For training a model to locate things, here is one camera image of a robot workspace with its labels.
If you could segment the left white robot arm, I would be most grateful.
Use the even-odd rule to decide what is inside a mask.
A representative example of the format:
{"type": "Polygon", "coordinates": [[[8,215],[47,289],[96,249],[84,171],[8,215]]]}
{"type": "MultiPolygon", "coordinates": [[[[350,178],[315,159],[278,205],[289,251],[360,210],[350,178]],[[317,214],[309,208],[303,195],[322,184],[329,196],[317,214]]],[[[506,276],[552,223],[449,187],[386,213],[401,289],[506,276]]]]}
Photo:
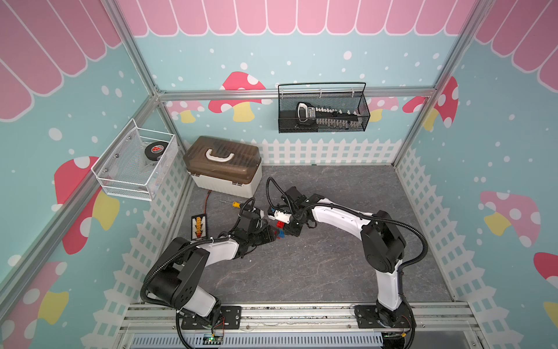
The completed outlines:
{"type": "Polygon", "coordinates": [[[191,316],[213,327],[221,319],[221,301],[199,286],[205,267],[245,257],[275,240],[261,209],[244,210],[232,230],[216,238],[175,238],[145,276],[141,300],[173,308],[180,317],[191,316]]]}

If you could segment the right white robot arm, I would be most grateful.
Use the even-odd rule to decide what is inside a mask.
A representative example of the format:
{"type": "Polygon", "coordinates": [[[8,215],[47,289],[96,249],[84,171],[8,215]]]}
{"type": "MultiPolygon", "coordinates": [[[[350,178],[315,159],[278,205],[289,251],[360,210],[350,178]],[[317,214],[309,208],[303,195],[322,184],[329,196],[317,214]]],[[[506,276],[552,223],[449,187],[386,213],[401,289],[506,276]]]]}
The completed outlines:
{"type": "Polygon", "coordinates": [[[363,246],[367,263],[376,271],[378,293],[376,304],[369,308],[370,315],[364,314],[366,308],[357,309],[355,314],[370,318],[380,327],[395,328],[402,321],[413,328],[416,323],[412,308],[403,291],[404,269],[424,260],[428,253],[427,240],[420,231],[391,218],[385,211],[376,213],[360,212],[314,194],[302,195],[292,187],[281,194],[282,204],[270,205],[268,217],[283,223],[281,229],[286,235],[297,236],[306,225],[315,228],[324,223],[345,231],[358,238],[363,246]],[[400,229],[413,233],[421,242],[418,256],[405,261],[406,240],[400,229]]]}

